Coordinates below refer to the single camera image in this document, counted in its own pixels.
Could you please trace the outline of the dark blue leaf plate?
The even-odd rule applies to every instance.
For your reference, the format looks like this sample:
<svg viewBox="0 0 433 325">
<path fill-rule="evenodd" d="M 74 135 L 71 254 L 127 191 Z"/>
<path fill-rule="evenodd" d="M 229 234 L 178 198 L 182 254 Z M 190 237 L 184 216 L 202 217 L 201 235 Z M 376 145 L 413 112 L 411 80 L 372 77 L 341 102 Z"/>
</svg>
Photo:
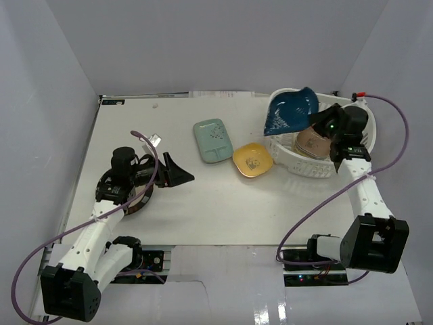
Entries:
<svg viewBox="0 0 433 325">
<path fill-rule="evenodd" d="M 319 100 L 309 87 L 274 91 L 267 109 L 264 136 L 297 133 L 310 126 L 309 116 L 319 111 Z"/>
</svg>

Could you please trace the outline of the papers at table back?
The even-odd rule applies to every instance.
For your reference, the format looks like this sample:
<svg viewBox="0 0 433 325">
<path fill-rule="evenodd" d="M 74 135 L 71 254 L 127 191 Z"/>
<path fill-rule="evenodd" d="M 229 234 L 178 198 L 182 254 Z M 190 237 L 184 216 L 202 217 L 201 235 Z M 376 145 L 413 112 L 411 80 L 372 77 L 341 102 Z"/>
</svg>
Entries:
<svg viewBox="0 0 433 325">
<path fill-rule="evenodd" d="M 254 91 L 190 91 L 188 98 L 255 98 Z"/>
</svg>

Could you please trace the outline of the yellow square plate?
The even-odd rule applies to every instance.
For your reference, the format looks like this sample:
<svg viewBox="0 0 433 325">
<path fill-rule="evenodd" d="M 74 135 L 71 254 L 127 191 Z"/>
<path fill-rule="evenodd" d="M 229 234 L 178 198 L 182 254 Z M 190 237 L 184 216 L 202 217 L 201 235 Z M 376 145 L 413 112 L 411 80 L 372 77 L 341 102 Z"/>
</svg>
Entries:
<svg viewBox="0 0 433 325">
<path fill-rule="evenodd" d="M 247 178 L 258 177 L 273 166 L 273 158 L 259 143 L 250 143 L 238 148 L 233 152 L 232 160 L 238 171 Z"/>
</svg>

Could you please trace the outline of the light green rectangular plate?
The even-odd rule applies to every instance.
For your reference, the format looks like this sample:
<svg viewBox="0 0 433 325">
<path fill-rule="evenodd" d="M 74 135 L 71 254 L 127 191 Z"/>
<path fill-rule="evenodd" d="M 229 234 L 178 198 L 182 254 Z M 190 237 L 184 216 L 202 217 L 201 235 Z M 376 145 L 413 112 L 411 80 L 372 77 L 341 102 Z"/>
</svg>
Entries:
<svg viewBox="0 0 433 325">
<path fill-rule="evenodd" d="M 232 157 L 233 145 L 221 119 L 198 122 L 193 126 L 193 133 L 205 163 L 219 163 Z"/>
</svg>

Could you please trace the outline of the round dark mirrored plate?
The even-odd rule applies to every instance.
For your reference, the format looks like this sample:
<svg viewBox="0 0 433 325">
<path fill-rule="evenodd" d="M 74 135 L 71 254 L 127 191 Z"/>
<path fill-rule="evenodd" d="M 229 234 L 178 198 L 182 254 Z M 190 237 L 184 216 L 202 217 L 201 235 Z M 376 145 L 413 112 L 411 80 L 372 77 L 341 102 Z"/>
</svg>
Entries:
<svg viewBox="0 0 433 325">
<path fill-rule="evenodd" d="M 115 205 L 121 205 L 135 198 L 134 201 L 123 210 L 125 215 L 131 215 L 142 209 L 150 200 L 154 185 L 152 184 L 142 195 L 139 193 L 146 187 L 152 176 L 150 172 L 138 171 L 130 176 L 118 176 L 110 169 L 99 179 L 95 189 L 95 199 L 112 201 Z"/>
</svg>

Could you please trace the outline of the white plastic dish basket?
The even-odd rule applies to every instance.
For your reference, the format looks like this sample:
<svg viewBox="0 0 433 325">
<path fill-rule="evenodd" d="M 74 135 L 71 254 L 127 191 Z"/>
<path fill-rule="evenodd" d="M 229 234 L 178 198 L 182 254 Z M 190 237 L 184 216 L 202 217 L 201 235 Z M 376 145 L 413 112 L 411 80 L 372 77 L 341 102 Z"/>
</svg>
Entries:
<svg viewBox="0 0 433 325">
<path fill-rule="evenodd" d="M 338 103 L 343 107 L 355 105 L 364 109 L 368 113 L 369 119 L 365 129 L 363 130 L 361 143 L 369 152 L 373 150 L 376 141 L 376 121 L 365 98 L 360 97 L 354 102 L 350 98 L 336 97 L 322 93 L 317 93 L 316 96 L 318 109 L 320 111 L 329 108 L 335 103 Z M 304 177 L 325 179 L 336 174 L 334 164 L 328 157 L 323 160 L 317 160 L 297 153 L 294 150 L 296 137 L 296 133 L 270 135 L 265 137 L 265 147 L 275 163 L 283 165 L 291 173 Z"/>
</svg>

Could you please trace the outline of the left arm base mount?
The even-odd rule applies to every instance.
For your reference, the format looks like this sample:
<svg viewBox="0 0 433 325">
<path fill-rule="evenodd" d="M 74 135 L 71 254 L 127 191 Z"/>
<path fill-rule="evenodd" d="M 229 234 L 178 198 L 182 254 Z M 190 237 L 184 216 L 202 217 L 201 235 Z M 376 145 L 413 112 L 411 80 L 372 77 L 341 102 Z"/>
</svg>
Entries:
<svg viewBox="0 0 433 325">
<path fill-rule="evenodd" d="M 112 284 L 164 284 L 169 270 L 166 251 L 143 251 L 142 256 L 141 265 L 136 267 L 136 271 L 117 276 Z"/>
</svg>

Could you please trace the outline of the brown square plate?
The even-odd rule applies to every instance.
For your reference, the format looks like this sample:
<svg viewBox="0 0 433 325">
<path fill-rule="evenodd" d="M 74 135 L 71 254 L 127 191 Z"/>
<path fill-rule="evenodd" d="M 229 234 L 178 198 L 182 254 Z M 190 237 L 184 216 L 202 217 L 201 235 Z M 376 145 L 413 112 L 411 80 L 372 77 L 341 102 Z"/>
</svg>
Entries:
<svg viewBox="0 0 433 325">
<path fill-rule="evenodd" d="M 294 151 L 303 156 L 324 160 L 329 156 L 330 140 L 321 137 L 312 127 L 309 127 L 296 136 Z"/>
</svg>

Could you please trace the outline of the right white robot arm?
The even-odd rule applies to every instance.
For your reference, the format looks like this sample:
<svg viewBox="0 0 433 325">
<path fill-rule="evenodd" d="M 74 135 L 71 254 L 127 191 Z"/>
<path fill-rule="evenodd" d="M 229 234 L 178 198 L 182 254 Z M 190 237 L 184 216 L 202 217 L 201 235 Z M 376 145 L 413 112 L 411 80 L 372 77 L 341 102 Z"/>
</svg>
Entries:
<svg viewBox="0 0 433 325">
<path fill-rule="evenodd" d="M 320 270 L 330 260 L 345 268 L 393 274 L 399 264 L 409 226 L 386 206 L 371 175 L 371 157 L 362 144 L 369 116 L 358 106 L 334 104 L 312 114 L 309 122 L 330 140 L 329 157 L 338 176 L 351 186 L 347 191 L 354 221 L 343 237 L 315 234 L 306 264 Z"/>
</svg>

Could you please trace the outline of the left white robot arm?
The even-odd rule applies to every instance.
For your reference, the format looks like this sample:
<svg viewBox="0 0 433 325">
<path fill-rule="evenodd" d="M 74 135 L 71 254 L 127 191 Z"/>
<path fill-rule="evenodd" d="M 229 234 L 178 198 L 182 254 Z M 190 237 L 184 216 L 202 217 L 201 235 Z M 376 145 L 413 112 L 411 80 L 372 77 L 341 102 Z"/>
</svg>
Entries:
<svg viewBox="0 0 433 325">
<path fill-rule="evenodd" d="M 119 273 L 142 266 L 140 239 L 111 236 L 124 217 L 148 203 L 154 187 L 172 188 L 195 179 L 168 152 L 163 158 L 151 154 L 138 157 L 130 147 L 113 151 L 111 167 L 97 183 L 88 224 L 59 262 L 42 271 L 41 291 L 47 314 L 90 322 L 107 285 Z"/>
</svg>

